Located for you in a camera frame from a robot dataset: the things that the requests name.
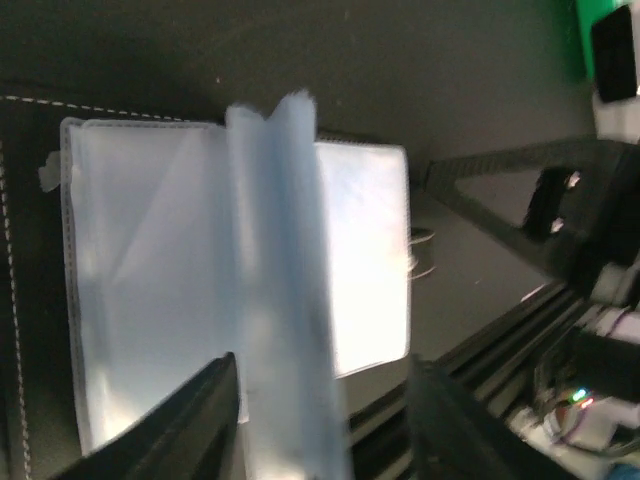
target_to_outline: black plastic part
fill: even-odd
[[[571,312],[578,300],[569,292],[563,292],[559,298],[554,299],[547,309],[532,315],[524,324],[510,335],[503,337],[502,341],[495,345],[491,351],[481,358],[476,358],[473,364],[457,375],[462,382],[469,383],[472,389],[480,387],[488,377],[493,376],[500,367],[507,362],[512,362],[516,357],[526,354],[527,348],[535,348],[535,340],[539,335],[544,334],[548,328],[553,328],[555,322],[549,324],[549,316],[561,316]]]
[[[456,186],[463,178],[531,170],[542,170],[546,185],[540,185],[538,198],[532,199],[530,218],[522,228]],[[559,179],[569,171],[579,172],[580,181],[558,203]],[[628,220],[638,216],[630,202],[639,178],[640,147],[585,138],[434,163],[427,190],[524,260],[588,296],[601,268],[619,258],[621,242],[625,260],[637,251],[640,233],[631,231],[635,225]],[[557,233],[545,235],[552,214],[564,224]]]
[[[449,375],[459,378],[465,370],[473,367],[478,358],[490,355],[493,348],[500,345],[505,338],[517,334],[522,325],[529,323],[536,315],[544,313],[549,305],[565,299],[566,295],[568,292],[560,283],[543,287],[535,295],[519,303],[444,355],[438,363]]]
[[[591,28],[596,86],[604,103],[634,98],[638,90],[631,10],[624,5]]]
[[[413,359],[408,412],[420,480],[433,478],[436,463],[461,478],[575,478],[521,441],[433,363]]]
[[[550,168],[542,172],[522,226],[529,238],[541,242],[553,235],[551,225],[560,216],[562,197],[573,172],[570,168]]]
[[[574,348],[580,385],[600,395],[640,403],[640,345],[582,332]]]
[[[224,480],[231,469],[238,407],[235,357],[227,354],[56,480]]]
[[[406,470],[404,470],[396,480],[411,480],[413,478],[413,465],[409,465]]]
[[[380,412],[387,409],[390,405],[404,399],[405,384],[402,383],[392,390],[389,390],[383,396],[370,403],[362,410],[354,413],[349,418],[349,429],[351,432],[357,431],[362,425],[371,421]]]
[[[633,442],[637,438],[637,435],[635,429],[618,425],[609,443],[611,445],[625,445]]]

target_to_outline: green led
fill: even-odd
[[[573,394],[571,400],[574,402],[578,402],[587,396],[587,391],[584,388],[581,388],[576,393]]]

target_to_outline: dark gray surface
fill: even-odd
[[[0,4],[0,81],[85,92],[99,106],[220,118],[309,89],[322,127],[426,161],[593,133],[574,0],[23,0]],[[520,198],[511,186],[513,198]],[[438,271],[413,289],[412,346],[435,358],[542,278],[427,197]],[[405,365],[345,381],[349,410]]]

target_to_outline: white stitching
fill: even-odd
[[[177,117],[161,117],[160,115],[149,115],[147,113],[136,113],[136,112],[127,112],[125,110],[113,110],[111,108],[101,108],[101,107],[92,107],[89,105],[74,105],[73,103],[64,103],[58,102],[55,100],[43,100],[41,98],[31,98],[31,97],[18,97],[16,95],[4,95],[0,96],[0,100],[9,100],[11,102],[23,102],[23,103],[38,103],[40,105],[51,105],[53,107],[67,107],[73,109],[81,109],[81,110],[92,110],[94,112],[107,112],[107,113],[115,113],[118,115],[131,115],[134,117],[141,116],[145,118],[156,118],[156,119],[165,119],[165,120],[175,120],[176,122],[184,122],[183,119]]]
[[[4,219],[4,236],[7,240],[7,262],[9,264],[9,280],[11,283],[11,305],[13,313],[13,328],[15,331],[16,366],[18,370],[18,402],[20,406],[20,425],[22,427],[22,453],[24,460],[24,478],[31,480],[31,447],[29,446],[29,425],[27,424],[27,409],[24,401],[24,377],[22,374],[22,353],[20,347],[20,325],[18,324],[18,309],[16,307],[16,280],[13,268],[13,248],[11,246],[11,229],[9,210],[7,208],[6,181],[4,177],[4,156],[0,143],[0,202]]]
[[[126,112],[124,110],[117,111],[113,109],[105,109],[102,107],[92,107],[88,105],[74,105],[72,103],[63,103],[57,100],[44,100],[30,97],[19,97],[16,95],[0,95],[0,100],[8,100],[12,102],[37,103],[39,105],[51,105],[53,107],[66,107],[81,110],[90,110],[94,112],[117,113],[118,115],[142,116],[146,118],[161,119],[160,115],[138,114],[136,112]],[[167,120],[183,122],[181,118],[164,117]],[[20,345],[20,324],[18,323],[18,309],[16,306],[16,281],[15,271],[13,268],[13,247],[11,245],[11,223],[9,221],[9,210],[7,208],[6,180],[4,170],[4,157],[2,154],[2,142],[0,142],[0,204],[2,208],[4,235],[7,240],[7,262],[9,264],[9,279],[11,283],[11,304],[13,313],[13,328],[15,331],[15,349],[16,349],[16,367],[18,373],[18,403],[20,408],[20,425],[22,434],[22,453],[25,480],[32,480],[31,477],[31,446],[29,445],[29,424],[27,423],[27,408],[24,398],[24,375],[22,371],[22,349]]]

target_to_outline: blurry plastic page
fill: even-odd
[[[407,173],[400,147],[316,145],[329,228],[334,358],[340,376],[409,347]]]
[[[69,132],[85,451],[238,350],[225,131],[136,126]]]
[[[248,466],[258,479],[348,479],[334,379],[315,108],[227,112],[236,182]]]

